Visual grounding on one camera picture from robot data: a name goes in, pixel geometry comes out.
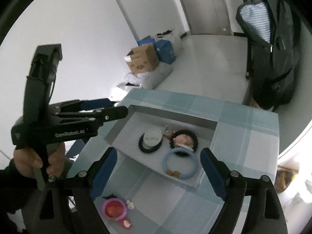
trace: baseboard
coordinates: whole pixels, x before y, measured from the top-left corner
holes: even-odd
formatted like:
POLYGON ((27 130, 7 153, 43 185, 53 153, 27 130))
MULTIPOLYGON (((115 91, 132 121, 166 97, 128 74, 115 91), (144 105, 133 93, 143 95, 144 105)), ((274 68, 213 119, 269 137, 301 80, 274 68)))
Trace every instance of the baseboard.
POLYGON ((233 32, 233 35, 234 36, 238 36, 238 37, 245 37, 245 38, 247 38, 247 35, 245 33, 242 33, 242 32, 233 32))
POLYGON ((187 35, 188 35, 188 33, 185 32, 185 33, 183 33, 183 34, 180 36, 180 38, 183 39, 183 38, 185 38, 187 35))

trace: red ball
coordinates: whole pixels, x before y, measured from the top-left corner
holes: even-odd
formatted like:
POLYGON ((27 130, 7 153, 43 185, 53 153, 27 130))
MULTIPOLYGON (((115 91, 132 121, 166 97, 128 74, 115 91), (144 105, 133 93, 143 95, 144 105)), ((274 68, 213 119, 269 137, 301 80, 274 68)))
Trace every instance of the red ball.
POLYGON ((111 201, 105 207, 105 213, 108 217, 117 218, 121 216, 124 208, 118 201, 111 201))

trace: bag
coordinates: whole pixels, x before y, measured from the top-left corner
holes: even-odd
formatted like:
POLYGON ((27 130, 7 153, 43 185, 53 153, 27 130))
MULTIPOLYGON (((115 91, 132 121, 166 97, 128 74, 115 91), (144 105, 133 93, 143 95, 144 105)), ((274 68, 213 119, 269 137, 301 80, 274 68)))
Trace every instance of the bag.
POLYGON ((171 73, 172 66, 160 62, 155 71, 140 74, 128 73, 124 76, 124 81, 134 85, 141 85, 144 89, 154 90, 171 73))
POLYGON ((236 20, 251 41, 254 100, 265 110, 289 103, 299 62, 300 19, 284 0, 260 0, 240 5, 236 20))
POLYGON ((169 40, 171 42, 172 48, 174 50, 174 55, 177 57, 183 53, 182 41, 179 36, 179 32, 176 29, 172 31, 167 31, 163 35, 157 34, 155 36, 156 40, 169 40))

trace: checkered tablecloth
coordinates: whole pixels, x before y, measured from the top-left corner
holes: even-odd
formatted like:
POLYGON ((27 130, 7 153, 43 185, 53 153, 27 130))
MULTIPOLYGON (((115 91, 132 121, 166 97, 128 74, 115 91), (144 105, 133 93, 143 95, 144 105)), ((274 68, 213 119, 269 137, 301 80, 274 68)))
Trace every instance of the checkered tablecloth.
MULTIPOLYGON (((216 158, 244 176, 259 178, 266 174, 272 181, 275 179, 279 152, 279 123, 275 113, 207 97, 143 89, 132 90, 121 104, 148 106, 217 121, 210 146, 216 158)), ((104 138, 115 124, 116 121, 108 122, 99 129, 99 135, 87 143, 68 177, 87 170, 103 155, 110 146, 104 138)), ((112 234, 208 233, 223 205, 206 176, 199 187, 191 188, 160 176, 121 153, 118 153, 117 164, 103 196, 112 193, 135 204, 135 209, 127 214, 133 224, 131 230, 124 230, 119 223, 103 218, 112 234)), ((102 198, 95 201, 100 214, 103 202, 102 198)), ((241 232, 248 205, 249 198, 245 198, 234 233, 241 232)))

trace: blue storage box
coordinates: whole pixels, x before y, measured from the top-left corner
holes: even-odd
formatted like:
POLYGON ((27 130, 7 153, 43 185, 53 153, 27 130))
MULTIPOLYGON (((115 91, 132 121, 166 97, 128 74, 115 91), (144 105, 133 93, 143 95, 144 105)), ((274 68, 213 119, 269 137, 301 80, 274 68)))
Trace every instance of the blue storage box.
POLYGON ((141 39, 140 41, 137 41, 138 46, 143 46, 146 44, 154 44, 156 40, 152 38, 151 36, 147 36, 144 39, 141 39))
POLYGON ((154 43, 154 48, 158 56, 158 60, 167 64, 172 64, 176 57, 169 40, 159 40, 154 43))

